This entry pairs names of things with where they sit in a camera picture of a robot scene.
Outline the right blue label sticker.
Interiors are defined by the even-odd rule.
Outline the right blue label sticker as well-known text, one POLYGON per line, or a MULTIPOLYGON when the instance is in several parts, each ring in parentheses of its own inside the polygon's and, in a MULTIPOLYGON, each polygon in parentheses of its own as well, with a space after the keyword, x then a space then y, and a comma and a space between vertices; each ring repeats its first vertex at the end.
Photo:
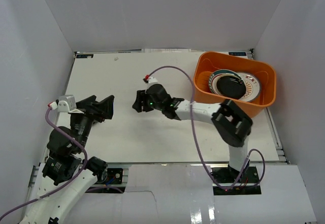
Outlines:
POLYGON ((247 56, 246 52, 228 52, 232 56, 247 56))

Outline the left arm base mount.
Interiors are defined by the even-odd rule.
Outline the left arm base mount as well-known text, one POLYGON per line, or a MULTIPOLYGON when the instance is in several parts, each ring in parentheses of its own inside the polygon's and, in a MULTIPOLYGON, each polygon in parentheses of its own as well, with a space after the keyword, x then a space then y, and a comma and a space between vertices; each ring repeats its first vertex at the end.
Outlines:
POLYGON ((122 184, 123 181, 123 168, 108 168, 103 180, 99 184, 122 184))

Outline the left black label sticker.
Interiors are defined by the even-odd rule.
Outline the left black label sticker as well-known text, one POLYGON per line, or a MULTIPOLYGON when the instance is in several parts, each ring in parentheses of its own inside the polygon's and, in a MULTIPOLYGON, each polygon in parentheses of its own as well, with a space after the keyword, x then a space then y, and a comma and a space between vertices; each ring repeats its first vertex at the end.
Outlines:
POLYGON ((93 58, 93 54, 77 54, 76 59, 81 59, 81 58, 93 58))

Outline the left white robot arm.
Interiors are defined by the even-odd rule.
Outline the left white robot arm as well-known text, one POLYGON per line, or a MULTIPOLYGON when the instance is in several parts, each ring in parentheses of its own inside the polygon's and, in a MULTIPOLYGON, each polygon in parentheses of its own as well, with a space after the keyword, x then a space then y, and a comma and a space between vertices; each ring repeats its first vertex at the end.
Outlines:
POLYGON ((48 105, 46 122, 53 128, 49 154, 37 197, 21 223, 63 223, 68 212, 95 183, 107 178, 107 163, 85 150, 91 128, 113 117, 114 96, 100 102, 92 95, 76 101, 62 95, 48 105))

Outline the green red rimmed white plate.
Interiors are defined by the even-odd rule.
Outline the green red rimmed white plate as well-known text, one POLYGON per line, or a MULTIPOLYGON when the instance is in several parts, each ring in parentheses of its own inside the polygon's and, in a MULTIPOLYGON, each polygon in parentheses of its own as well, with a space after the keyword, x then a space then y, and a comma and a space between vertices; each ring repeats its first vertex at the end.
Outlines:
POLYGON ((222 95, 221 92, 217 88, 217 81, 220 78, 225 77, 225 76, 230 76, 230 77, 236 78, 239 82, 242 82, 242 79, 239 76, 239 74, 232 70, 227 70, 227 69, 217 70, 217 71, 213 72, 208 79, 208 86, 212 93, 217 94, 217 95, 222 95))

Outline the black plate with gold mark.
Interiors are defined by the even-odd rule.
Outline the black plate with gold mark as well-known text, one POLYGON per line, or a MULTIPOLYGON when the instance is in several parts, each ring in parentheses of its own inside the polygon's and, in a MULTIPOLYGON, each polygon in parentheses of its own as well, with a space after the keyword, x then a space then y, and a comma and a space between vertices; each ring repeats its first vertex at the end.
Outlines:
POLYGON ((223 76, 216 82, 216 87, 221 95, 232 99, 240 99, 246 93, 244 81, 234 76, 223 76))

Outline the orange plastic bin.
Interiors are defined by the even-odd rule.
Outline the orange plastic bin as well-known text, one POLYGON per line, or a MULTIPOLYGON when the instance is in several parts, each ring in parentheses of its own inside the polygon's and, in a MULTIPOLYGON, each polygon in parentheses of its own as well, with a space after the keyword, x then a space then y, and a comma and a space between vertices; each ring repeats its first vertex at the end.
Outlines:
POLYGON ((210 75, 220 69, 234 72, 247 72, 261 83, 261 92, 251 102, 235 100, 235 103, 251 118, 257 116, 264 108, 271 106, 276 100, 276 72, 267 63, 247 59, 242 56, 232 56, 219 52, 205 52, 198 60, 193 76, 195 85, 194 100, 199 103, 220 103, 226 99, 222 95, 211 93, 208 85, 210 75))

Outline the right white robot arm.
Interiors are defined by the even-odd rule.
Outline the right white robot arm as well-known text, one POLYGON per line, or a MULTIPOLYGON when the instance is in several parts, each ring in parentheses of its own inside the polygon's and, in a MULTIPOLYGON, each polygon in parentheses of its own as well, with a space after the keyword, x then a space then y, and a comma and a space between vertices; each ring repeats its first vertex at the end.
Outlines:
POLYGON ((215 126, 229 146, 230 179, 240 183, 247 178, 247 141, 253 122, 232 100, 215 104, 190 102, 183 98, 173 98, 161 84, 154 84, 146 90, 137 91, 133 109, 138 113, 158 110, 168 119, 193 120, 215 126))

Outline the orange sunburst pattern plate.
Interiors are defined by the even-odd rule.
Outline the orange sunburst pattern plate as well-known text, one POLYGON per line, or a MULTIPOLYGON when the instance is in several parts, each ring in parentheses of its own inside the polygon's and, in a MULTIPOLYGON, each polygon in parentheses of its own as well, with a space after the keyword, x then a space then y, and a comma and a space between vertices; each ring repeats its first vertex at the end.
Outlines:
POLYGON ((256 76, 250 73, 238 72, 238 75, 246 86, 246 92, 240 98, 240 100, 244 102, 252 102, 257 99, 262 89, 260 81, 256 78, 256 76))

